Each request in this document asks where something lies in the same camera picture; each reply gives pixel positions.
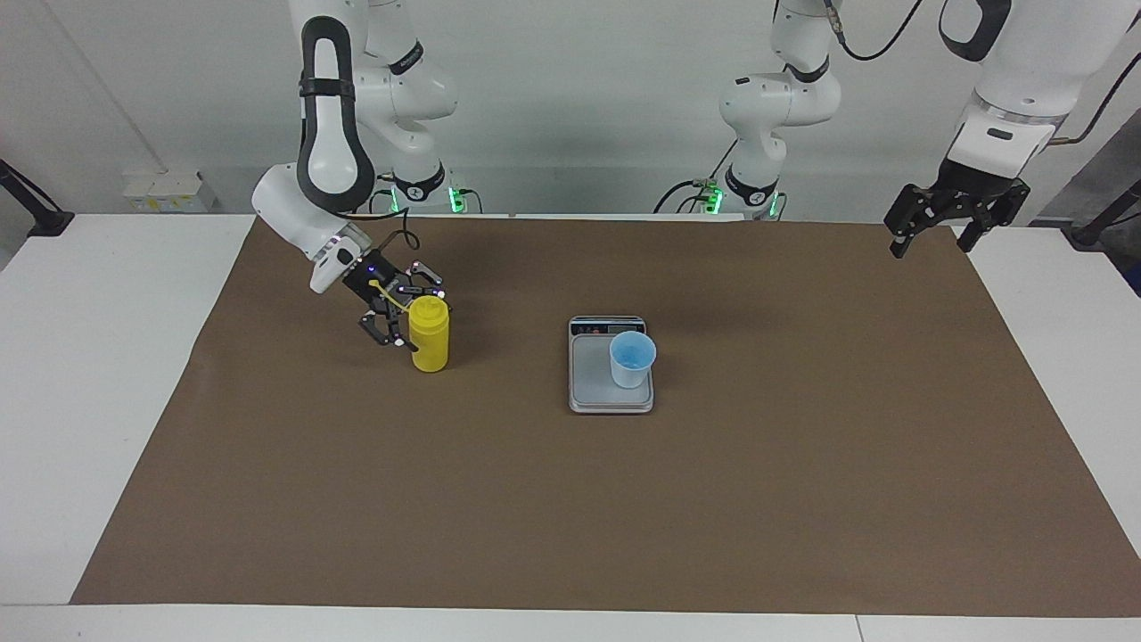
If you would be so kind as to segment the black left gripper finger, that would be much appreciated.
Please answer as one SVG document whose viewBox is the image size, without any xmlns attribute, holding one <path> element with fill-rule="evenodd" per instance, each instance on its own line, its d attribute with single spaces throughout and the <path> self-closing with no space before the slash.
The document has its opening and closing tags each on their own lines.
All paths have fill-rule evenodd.
<svg viewBox="0 0 1141 642">
<path fill-rule="evenodd" d="M 1030 187 L 1023 180 L 1014 180 L 1006 190 L 995 198 L 966 200 L 971 222 L 958 235 L 958 249 L 969 253 L 987 233 L 996 227 L 1013 224 L 1028 195 L 1030 195 Z"/>
<path fill-rule="evenodd" d="M 890 252 L 895 259 L 904 259 L 911 243 L 925 230 L 941 222 L 938 206 L 941 190 L 906 184 L 884 217 L 884 225 L 893 239 Z"/>
</svg>

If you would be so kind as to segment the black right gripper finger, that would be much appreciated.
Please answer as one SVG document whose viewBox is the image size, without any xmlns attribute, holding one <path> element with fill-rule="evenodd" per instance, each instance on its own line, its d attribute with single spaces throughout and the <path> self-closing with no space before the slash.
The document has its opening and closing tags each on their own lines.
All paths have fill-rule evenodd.
<svg viewBox="0 0 1141 642">
<path fill-rule="evenodd" d="M 379 346 L 408 347 L 400 325 L 402 316 L 399 309 L 369 310 L 361 316 L 359 326 Z"/>
<path fill-rule="evenodd" d="M 444 298 L 444 281 L 439 273 L 432 271 L 422 261 L 413 261 L 408 269 L 405 269 L 407 284 L 403 285 L 403 293 L 406 296 L 436 296 Z"/>
</svg>

